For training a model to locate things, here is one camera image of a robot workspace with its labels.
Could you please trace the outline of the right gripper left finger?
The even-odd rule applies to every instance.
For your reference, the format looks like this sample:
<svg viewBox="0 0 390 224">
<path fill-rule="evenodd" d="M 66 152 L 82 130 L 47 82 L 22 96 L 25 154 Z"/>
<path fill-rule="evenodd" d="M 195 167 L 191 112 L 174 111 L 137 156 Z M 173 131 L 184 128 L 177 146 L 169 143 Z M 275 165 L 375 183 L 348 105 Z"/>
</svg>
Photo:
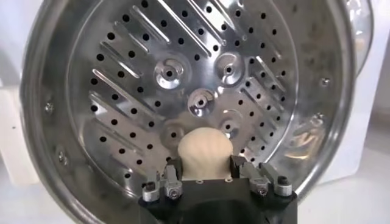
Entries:
<svg viewBox="0 0 390 224">
<path fill-rule="evenodd" d="M 165 165 L 162 175 L 157 170 L 147 173 L 147 179 L 142 187 L 142 200 L 156 202 L 168 198 L 178 200 L 183 194 L 181 159 L 170 159 Z"/>
</svg>

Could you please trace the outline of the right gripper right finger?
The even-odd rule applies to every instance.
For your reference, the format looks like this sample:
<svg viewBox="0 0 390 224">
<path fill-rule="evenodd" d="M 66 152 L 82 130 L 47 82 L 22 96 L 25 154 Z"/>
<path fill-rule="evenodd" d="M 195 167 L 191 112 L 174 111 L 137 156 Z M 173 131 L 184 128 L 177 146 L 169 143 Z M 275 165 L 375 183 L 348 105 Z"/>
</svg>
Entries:
<svg viewBox="0 0 390 224">
<path fill-rule="evenodd" d="M 265 197 L 270 189 L 280 197 L 290 197 L 293 194 L 292 184 L 284 175 L 280 175 L 272 165 L 259 163 L 257 167 L 242 156 L 230 157 L 230 172 L 232 178 L 247 178 L 250 190 Z"/>
</svg>

